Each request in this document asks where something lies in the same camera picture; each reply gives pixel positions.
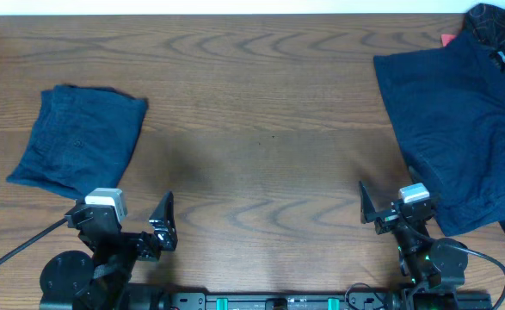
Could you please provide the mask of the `dark blue denim shorts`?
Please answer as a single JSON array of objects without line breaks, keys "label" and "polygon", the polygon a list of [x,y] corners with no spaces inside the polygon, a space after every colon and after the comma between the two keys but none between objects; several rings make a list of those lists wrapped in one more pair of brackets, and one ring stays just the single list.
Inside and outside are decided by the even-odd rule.
[{"label": "dark blue denim shorts", "polygon": [[25,152],[6,181],[73,200],[115,188],[131,161],[148,102],[113,88],[66,84],[42,91],[40,99]]}]

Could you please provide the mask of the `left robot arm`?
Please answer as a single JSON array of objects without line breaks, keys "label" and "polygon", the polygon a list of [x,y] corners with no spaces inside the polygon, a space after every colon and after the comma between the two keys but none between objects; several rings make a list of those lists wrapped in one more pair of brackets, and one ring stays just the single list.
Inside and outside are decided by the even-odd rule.
[{"label": "left robot arm", "polygon": [[92,251],[65,251],[40,274],[41,309],[171,309],[168,293],[131,282],[138,261],[156,262],[178,238],[174,195],[167,192],[149,218],[153,232],[123,232],[121,189],[97,188],[65,214],[69,228]]}]

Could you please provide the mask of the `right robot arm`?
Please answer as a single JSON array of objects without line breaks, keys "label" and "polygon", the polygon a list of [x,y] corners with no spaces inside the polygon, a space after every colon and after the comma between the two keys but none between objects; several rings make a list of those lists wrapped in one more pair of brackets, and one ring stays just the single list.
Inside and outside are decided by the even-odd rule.
[{"label": "right robot arm", "polygon": [[458,309],[457,288],[465,283],[468,254],[454,239],[429,236],[426,224],[434,216],[434,201],[426,187],[413,184],[385,210],[374,207],[364,183],[359,183],[360,220],[374,224],[378,235],[390,233],[397,242],[403,276],[411,283],[385,297],[388,309]]}]

